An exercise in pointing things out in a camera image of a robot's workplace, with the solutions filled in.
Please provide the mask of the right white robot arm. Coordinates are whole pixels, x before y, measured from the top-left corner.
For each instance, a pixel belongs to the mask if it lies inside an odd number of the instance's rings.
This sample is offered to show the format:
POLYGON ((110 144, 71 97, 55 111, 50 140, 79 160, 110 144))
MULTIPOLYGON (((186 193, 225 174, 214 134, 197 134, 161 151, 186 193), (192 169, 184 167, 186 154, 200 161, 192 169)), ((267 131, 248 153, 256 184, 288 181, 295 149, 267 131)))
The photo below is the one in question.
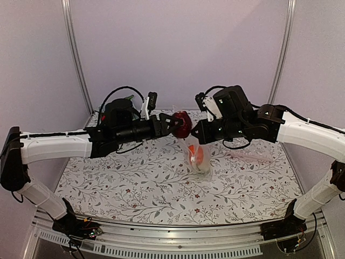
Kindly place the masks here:
POLYGON ((344 193, 344 130, 304 118, 283 105, 252 105, 241 86, 213 86, 195 101, 207 119, 200 120, 191 134, 205 145, 244 138, 301 146, 334 159, 330 170, 303 196, 291 202, 279 231, 290 235, 313 212, 344 193))

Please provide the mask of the dark red apple toy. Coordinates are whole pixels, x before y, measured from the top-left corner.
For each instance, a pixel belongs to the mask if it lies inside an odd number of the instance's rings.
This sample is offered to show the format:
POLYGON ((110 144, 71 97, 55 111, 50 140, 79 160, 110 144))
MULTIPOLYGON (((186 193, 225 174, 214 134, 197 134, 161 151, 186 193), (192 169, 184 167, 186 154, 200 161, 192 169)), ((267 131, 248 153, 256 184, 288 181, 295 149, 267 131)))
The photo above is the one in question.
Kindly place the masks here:
POLYGON ((175 112, 172 116, 177 119, 183 120, 183 124, 178 129, 172 132, 173 136, 179 139, 187 138, 192 129, 192 121, 188 113, 186 111, 178 111, 175 112))

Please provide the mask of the floral patterned table mat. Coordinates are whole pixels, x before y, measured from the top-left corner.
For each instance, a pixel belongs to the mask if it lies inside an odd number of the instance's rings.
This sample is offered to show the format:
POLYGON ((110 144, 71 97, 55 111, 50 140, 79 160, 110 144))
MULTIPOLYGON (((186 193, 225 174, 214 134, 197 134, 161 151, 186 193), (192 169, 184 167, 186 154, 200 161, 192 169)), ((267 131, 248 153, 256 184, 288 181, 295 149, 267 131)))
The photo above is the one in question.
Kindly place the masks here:
POLYGON ((272 162, 209 146, 211 174, 194 174, 176 138, 125 144, 100 159, 71 158, 56 194, 92 217, 154 224, 234 224, 277 219, 301 189, 283 148, 262 141, 272 162))

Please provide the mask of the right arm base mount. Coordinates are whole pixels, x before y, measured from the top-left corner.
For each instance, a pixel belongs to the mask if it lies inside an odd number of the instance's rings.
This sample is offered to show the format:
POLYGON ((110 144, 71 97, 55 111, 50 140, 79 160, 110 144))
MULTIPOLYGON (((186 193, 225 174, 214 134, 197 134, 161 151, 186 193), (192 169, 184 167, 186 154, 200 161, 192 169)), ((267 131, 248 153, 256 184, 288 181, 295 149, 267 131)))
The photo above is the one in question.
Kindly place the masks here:
POLYGON ((306 220, 293 215, 295 203, 296 199, 289 203, 283 219, 260 225, 260 234, 265 241, 294 235, 293 238, 278 241, 278 248, 284 253, 297 251, 307 230, 306 220))

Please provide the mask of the white daikon radish toy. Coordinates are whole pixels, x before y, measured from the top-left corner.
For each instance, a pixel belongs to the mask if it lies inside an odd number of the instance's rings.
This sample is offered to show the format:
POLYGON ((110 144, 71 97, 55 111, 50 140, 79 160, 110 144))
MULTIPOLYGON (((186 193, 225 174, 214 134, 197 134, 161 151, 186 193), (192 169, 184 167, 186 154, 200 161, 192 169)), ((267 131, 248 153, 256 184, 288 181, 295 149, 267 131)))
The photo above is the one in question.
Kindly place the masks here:
POLYGON ((202 164, 196 164, 193 167, 196 174, 199 175, 208 175, 211 172, 211 167, 209 163, 202 163, 202 164))

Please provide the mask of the right aluminium frame post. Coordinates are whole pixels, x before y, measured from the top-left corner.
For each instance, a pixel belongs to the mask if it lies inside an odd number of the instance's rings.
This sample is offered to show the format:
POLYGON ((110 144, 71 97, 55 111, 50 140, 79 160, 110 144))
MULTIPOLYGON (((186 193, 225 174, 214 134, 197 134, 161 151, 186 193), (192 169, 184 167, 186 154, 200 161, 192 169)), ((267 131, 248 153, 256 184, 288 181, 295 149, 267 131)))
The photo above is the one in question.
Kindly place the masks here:
POLYGON ((277 97, 279 84, 281 81, 281 77, 283 74, 284 65, 285 65, 285 61, 286 61, 286 57, 288 53, 288 47, 291 40, 295 9, 296 9, 296 0, 287 1, 285 23, 284 23, 283 33, 282 33, 282 41, 281 41, 280 51, 278 55, 278 61, 277 61, 277 65, 276 65, 274 76, 273 76, 272 86, 271 86, 270 93, 267 100, 269 104, 274 104, 274 101, 277 97))

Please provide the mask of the aluminium frame post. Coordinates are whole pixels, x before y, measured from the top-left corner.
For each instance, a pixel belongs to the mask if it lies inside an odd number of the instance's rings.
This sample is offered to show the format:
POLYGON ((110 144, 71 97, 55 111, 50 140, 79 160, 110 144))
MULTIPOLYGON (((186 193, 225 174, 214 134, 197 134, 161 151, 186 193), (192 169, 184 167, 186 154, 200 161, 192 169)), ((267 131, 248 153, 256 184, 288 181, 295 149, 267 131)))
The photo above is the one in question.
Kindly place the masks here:
POLYGON ((295 9, 296 9, 296 0, 287 1, 285 23, 284 23, 283 33, 282 33, 282 41, 281 41, 280 51, 278 55, 278 61, 277 61, 277 65, 276 65, 274 76, 273 76, 272 86, 271 86, 270 93, 267 100, 269 104, 274 104, 274 101, 277 97, 279 84, 281 81, 281 77, 283 74, 284 65, 285 65, 285 61, 286 61, 286 57, 288 53, 288 47, 291 40, 295 9))
POLYGON ((75 67, 75 72, 77 75, 77 80, 79 83, 79 87, 81 90, 81 95, 84 100, 86 109, 89 114, 92 114, 94 109, 92 106, 92 101, 90 98, 90 94, 87 88, 86 79, 84 76, 84 72, 82 69, 82 63, 79 55, 77 39, 75 36, 74 26, 73 26, 73 18, 72 18, 72 11, 70 1, 62 0, 61 7, 63 11, 64 21, 65 21, 65 28, 67 33, 67 39, 71 50, 72 60, 75 67))

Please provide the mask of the left aluminium frame post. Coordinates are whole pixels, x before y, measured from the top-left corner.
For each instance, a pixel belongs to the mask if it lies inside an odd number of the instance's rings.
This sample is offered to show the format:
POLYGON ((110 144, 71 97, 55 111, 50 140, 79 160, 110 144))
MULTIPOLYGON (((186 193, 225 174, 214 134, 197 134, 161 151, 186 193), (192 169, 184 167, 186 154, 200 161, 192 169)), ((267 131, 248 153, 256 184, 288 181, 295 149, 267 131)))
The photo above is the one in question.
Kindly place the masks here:
POLYGON ((77 75, 77 80, 79 83, 79 87, 81 90, 81 95, 84 100, 86 109, 89 114, 92 114, 94 109, 92 106, 92 101, 90 98, 90 94, 87 88, 86 79, 84 76, 84 72, 82 69, 82 63, 79 55, 77 39, 75 36, 74 26, 73 26, 73 18, 72 18, 72 11, 70 1, 62 0, 61 7, 63 11, 64 21, 65 21, 65 28, 67 33, 67 39, 71 50, 72 60, 75 67, 75 72, 77 75))

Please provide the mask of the orange pepper toy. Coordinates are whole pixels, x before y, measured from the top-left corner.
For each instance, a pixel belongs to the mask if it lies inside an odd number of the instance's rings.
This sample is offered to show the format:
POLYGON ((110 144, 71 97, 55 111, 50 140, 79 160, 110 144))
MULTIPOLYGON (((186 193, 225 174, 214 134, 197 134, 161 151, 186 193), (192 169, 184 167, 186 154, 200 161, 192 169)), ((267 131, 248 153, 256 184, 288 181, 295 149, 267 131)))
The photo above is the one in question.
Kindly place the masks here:
POLYGON ((204 159, 204 152, 203 148, 199 145, 190 145, 188 146, 189 151, 189 162, 192 166, 195 166, 196 164, 202 164, 204 159))

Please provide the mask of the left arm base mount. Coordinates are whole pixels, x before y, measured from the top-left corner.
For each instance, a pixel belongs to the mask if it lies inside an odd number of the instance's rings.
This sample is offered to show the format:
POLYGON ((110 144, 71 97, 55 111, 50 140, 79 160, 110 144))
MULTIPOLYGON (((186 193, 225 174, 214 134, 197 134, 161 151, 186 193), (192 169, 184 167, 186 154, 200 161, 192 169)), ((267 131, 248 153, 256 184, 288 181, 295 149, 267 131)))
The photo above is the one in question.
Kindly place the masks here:
POLYGON ((70 203, 65 198, 62 198, 62 200, 66 206, 66 214, 58 220, 53 220, 52 229, 54 231, 81 240, 95 240, 97 236, 102 234, 100 225, 93 222, 91 217, 84 220, 78 219, 70 203))

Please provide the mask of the front aluminium rail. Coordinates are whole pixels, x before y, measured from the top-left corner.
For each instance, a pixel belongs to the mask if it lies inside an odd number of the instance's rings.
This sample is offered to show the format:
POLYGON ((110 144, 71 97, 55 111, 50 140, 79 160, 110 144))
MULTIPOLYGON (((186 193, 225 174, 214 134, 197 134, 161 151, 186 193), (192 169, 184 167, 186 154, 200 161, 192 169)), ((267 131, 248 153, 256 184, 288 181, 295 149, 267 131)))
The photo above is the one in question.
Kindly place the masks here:
POLYGON ((157 225, 94 218, 102 234, 79 248, 52 230, 51 219, 36 212, 25 258, 335 258, 323 214, 307 220, 301 247, 282 247, 292 237, 264 240, 260 223, 205 226, 157 225))

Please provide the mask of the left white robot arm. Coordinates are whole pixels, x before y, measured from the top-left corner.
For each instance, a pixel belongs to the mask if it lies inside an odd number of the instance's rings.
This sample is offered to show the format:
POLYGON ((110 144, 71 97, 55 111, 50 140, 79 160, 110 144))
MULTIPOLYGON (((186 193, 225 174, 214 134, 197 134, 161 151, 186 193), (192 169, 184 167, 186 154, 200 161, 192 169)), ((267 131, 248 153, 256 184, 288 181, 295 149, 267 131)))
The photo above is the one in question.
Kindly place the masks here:
POLYGON ((143 101, 140 110, 131 100, 120 98, 100 106, 93 127, 53 133, 10 128, 1 152, 1 186, 45 210, 68 234, 76 234, 80 222, 69 203, 30 177, 28 166, 64 158, 103 158, 122 144, 165 137, 183 125, 183 120, 174 116, 151 114, 154 108, 151 97, 143 101))

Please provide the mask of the clear zip bag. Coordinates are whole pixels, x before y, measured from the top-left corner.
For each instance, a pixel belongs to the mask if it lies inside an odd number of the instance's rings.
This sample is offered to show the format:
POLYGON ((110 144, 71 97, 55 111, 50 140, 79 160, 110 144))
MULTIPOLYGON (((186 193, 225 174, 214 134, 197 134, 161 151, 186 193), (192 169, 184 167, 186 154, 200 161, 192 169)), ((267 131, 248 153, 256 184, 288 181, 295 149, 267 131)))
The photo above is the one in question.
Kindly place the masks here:
POLYGON ((261 145, 261 140, 252 140, 249 142, 245 138, 233 138, 232 141, 223 140, 222 144, 231 156, 238 158, 272 162, 273 155, 269 147, 261 145))
POLYGON ((199 140, 192 136, 191 130, 196 125, 192 113, 173 106, 173 117, 182 119, 183 125, 173 131, 184 153, 188 168, 196 175, 206 178, 211 174, 210 149, 208 145, 201 145, 199 140))

